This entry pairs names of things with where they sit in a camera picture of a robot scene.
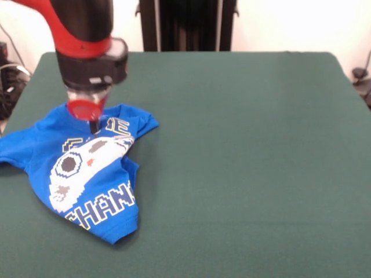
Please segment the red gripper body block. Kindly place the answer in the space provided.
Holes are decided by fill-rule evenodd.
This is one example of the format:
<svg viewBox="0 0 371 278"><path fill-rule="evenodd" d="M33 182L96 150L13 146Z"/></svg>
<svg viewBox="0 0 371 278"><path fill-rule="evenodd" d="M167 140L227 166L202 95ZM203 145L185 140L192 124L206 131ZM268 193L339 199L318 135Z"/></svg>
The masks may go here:
<svg viewBox="0 0 371 278"><path fill-rule="evenodd" d="M97 121L103 113L108 97L98 95L69 96L67 109L70 114L79 120Z"/></svg>

